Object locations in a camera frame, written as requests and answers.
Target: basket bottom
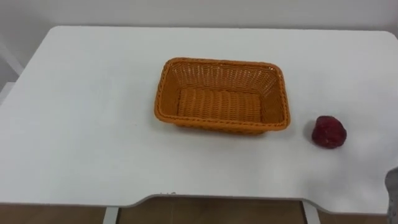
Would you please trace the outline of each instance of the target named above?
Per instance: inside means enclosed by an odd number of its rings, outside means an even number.
[[[178,116],[261,122],[258,94],[186,88],[180,92]]]

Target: gray object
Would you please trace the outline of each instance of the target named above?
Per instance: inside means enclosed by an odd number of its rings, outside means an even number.
[[[389,206],[387,211],[388,223],[398,224],[398,167],[387,173],[385,183],[389,196]]]

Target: white surface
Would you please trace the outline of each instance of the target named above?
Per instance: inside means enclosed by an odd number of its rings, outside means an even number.
[[[7,82],[5,86],[2,88],[2,90],[0,91],[0,106],[3,103],[3,101],[6,99],[8,94],[11,92],[14,85],[15,85],[14,82]]]
[[[308,202],[303,202],[303,207],[307,224],[321,224],[318,210],[313,205],[310,205]]]
[[[26,65],[55,25],[377,29],[398,0],[1,0],[0,34]]]
[[[118,220],[118,207],[107,207],[105,211],[105,216],[103,220],[103,224],[117,224]]]
[[[181,56],[277,64],[289,128],[247,137],[156,120],[162,67]],[[127,206],[175,192],[386,213],[384,176],[398,164],[397,62],[387,32],[54,28],[0,108],[0,202]],[[323,114],[347,129],[341,149],[306,138]]]

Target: white wall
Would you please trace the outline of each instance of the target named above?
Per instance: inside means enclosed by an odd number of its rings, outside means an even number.
[[[380,29],[398,0],[0,0],[0,34],[25,65],[57,24]]]

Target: wicker basket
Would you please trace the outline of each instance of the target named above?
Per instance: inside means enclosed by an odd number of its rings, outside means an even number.
[[[195,58],[165,64],[155,115],[178,126],[238,134],[278,131],[290,123],[279,67]]]

